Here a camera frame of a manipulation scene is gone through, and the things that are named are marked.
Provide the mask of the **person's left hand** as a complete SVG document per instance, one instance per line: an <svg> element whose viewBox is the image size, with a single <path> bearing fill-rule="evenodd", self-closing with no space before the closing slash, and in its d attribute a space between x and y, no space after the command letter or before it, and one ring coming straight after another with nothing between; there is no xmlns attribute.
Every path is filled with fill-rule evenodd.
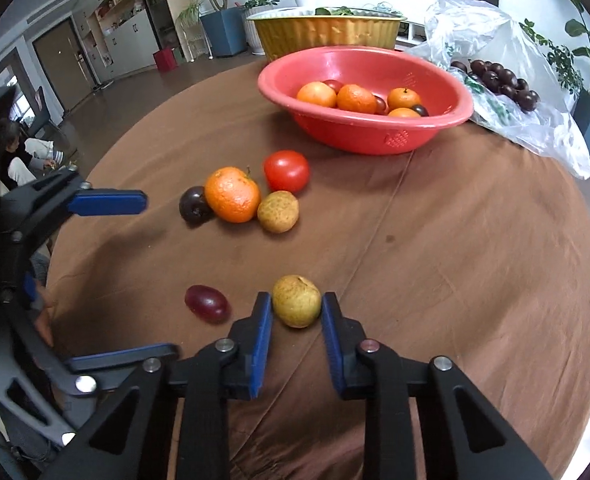
<svg viewBox="0 0 590 480"><path fill-rule="evenodd" d="M54 339L51 327L51 310L54 308L54 302L50 293L40 283L36 283L36 292L42 301L42 306L39 314L34 320L33 324L41 338L50 346L54 346Z"/></svg>

